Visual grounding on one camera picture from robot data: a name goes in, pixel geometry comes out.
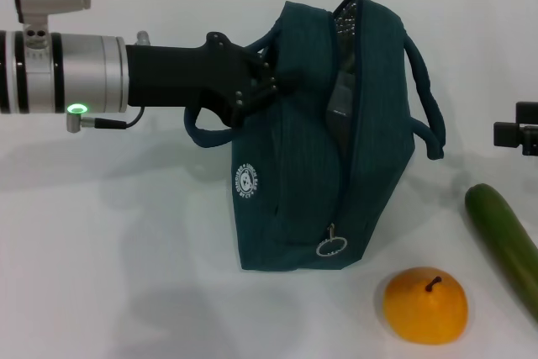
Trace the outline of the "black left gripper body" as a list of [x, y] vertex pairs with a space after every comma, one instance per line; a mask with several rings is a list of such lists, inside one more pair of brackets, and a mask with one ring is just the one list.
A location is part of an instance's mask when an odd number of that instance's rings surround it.
[[233, 126], [233, 78], [247, 77], [244, 47], [210, 32], [198, 48], [126, 47], [130, 107], [205, 108]]

